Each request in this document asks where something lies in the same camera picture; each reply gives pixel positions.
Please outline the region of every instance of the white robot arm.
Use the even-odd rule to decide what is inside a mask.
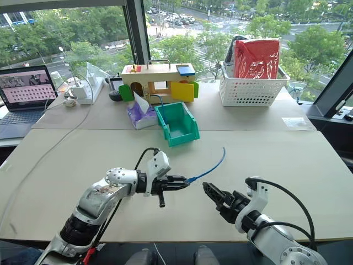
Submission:
[[[112,168],[99,182],[89,187],[79,200],[64,227],[49,243],[35,265],[83,264],[82,258],[119,201],[135,193],[158,195],[164,207],[163,191],[179,190],[189,183],[185,177],[166,175],[170,165],[166,154],[158,149],[147,163],[147,172]]]
[[[247,233],[251,243],[274,264],[278,265],[327,265],[325,259],[315,250],[296,242],[293,236],[281,225],[261,212],[268,202],[268,186],[254,182],[248,186],[248,195],[234,191],[221,191],[212,183],[203,183],[205,193],[216,203],[221,216],[235,224],[240,233]]]

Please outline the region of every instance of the green bin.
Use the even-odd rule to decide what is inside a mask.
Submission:
[[[161,105],[154,109],[169,146],[200,138],[197,122],[184,102],[165,104],[164,110]]]

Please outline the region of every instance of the blue block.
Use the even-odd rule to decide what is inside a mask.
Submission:
[[[194,76],[195,70],[190,66],[178,67],[181,76]]]

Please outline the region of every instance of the red bag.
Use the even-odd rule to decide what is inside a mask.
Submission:
[[[234,78],[276,79],[280,54],[278,39],[237,40]]]

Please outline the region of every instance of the white basket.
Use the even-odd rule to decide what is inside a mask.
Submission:
[[[221,67],[220,96],[223,106],[269,107],[290,80],[280,67],[278,73],[283,79],[230,78],[234,76],[234,65],[225,66],[222,62]]]

